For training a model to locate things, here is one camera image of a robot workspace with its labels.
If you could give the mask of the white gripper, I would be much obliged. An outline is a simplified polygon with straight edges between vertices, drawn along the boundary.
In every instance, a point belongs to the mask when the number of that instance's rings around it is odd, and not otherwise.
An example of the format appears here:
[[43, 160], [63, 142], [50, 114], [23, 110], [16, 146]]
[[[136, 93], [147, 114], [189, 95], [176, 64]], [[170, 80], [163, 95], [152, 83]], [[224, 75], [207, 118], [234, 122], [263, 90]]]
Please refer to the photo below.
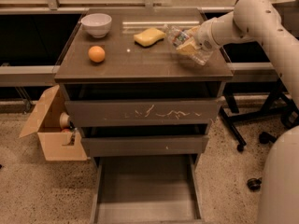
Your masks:
[[199, 49], [204, 51], [213, 51], [220, 47], [215, 41], [212, 34], [213, 20], [204, 21], [200, 26], [194, 26], [185, 31], [189, 38], [183, 44], [176, 48], [176, 51], [181, 55], [193, 55]]

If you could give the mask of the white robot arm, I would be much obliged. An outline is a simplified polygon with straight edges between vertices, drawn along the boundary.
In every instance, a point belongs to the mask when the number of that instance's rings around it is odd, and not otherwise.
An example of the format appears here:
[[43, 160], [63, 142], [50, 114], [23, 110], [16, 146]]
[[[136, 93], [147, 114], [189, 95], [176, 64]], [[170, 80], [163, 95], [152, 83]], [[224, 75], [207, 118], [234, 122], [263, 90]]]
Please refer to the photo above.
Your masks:
[[[239, 0], [232, 12], [196, 27], [178, 52], [205, 57], [226, 44], [250, 40], [263, 48], [299, 105], [299, 41], [283, 27], [269, 0]], [[256, 224], [299, 224], [299, 126], [282, 134], [269, 151]]]

